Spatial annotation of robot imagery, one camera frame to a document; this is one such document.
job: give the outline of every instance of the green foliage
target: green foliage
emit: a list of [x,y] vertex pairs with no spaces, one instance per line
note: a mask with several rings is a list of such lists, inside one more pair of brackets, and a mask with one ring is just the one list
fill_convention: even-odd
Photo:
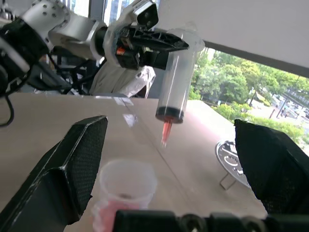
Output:
[[193,86],[190,86],[189,100],[200,100],[200,99],[201,99],[201,95],[194,91]]
[[287,90],[309,100],[309,79],[219,51],[211,60],[207,49],[197,57],[192,86],[210,101],[245,103],[252,88],[266,97],[266,106]]
[[201,94],[211,94],[213,97],[218,98],[221,93],[221,84],[224,78],[221,78],[214,66],[207,66],[203,70],[203,75],[197,80],[195,89],[200,91]]
[[304,135],[304,129],[295,126],[289,122],[279,122],[269,118],[250,116],[249,121],[261,126],[269,127],[278,131],[286,133],[295,143],[299,143]]
[[303,136],[303,141],[304,141],[306,144],[309,145],[309,134],[305,134],[305,135]]
[[247,104],[237,104],[232,103],[231,105],[222,104],[213,109],[225,117],[230,122],[234,122],[235,118],[247,118],[250,122],[269,127],[278,131],[286,133],[294,142],[299,143],[299,140],[302,138],[306,143],[309,144],[309,136],[304,137],[304,129],[297,127],[289,122],[280,122],[273,119],[254,117],[245,111],[250,110],[250,106]]
[[253,87],[254,89],[259,90],[259,85],[263,83],[261,82],[261,73],[257,64],[249,60],[244,60],[240,64],[240,69],[247,80],[248,88],[251,89]]
[[270,107],[270,103],[269,103],[269,101],[267,101],[267,100],[264,100],[264,101],[263,101],[263,104],[264,104],[264,106]]
[[251,109],[248,104],[238,104],[236,102],[231,105],[221,104],[212,108],[230,122],[234,122],[235,118],[247,118],[249,115],[246,111]]

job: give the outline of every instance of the window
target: window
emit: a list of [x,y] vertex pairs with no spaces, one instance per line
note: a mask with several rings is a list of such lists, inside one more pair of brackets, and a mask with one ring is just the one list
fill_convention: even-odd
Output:
[[[108,26],[117,20],[123,11],[134,0],[105,0],[104,23]],[[159,6],[160,0],[153,1]]]
[[61,2],[77,15],[89,16],[89,0],[61,0]]
[[205,48],[190,98],[204,101],[231,124],[240,116],[282,131],[309,155],[307,78]]

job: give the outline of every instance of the red liquid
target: red liquid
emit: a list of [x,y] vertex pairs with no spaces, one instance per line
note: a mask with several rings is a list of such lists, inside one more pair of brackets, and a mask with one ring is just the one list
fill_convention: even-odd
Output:
[[172,128],[172,124],[173,123],[171,122],[171,120],[164,122],[163,132],[162,132],[162,141],[161,141],[161,144],[163,147],[166,147],[166,143],[169,138],[170,129]]
[[116,212],[119,209],[139,209],[136,203],[124,203],[118,201],[110,201],[108,205],[99,212],[101,222],[103,224],[102,232],[112,232]]

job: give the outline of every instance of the white ceiling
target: white ceiling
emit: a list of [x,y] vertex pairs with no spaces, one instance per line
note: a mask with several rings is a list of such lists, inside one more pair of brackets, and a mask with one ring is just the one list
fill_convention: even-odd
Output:
[[309,68],[308,0],[161,0],[158,28]]

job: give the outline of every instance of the syringe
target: syringe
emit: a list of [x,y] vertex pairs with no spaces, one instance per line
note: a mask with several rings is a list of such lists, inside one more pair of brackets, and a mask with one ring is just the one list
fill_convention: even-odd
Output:
[[184,40],[189,44],[189,49],[169,54],[155,114],[157,119],[164,122],[162,133],[162,146],[164,147],[169,138],[172,124],[183,122],[197,52],[204,47],[203,40],[192,30],[172,29],[168,33]]

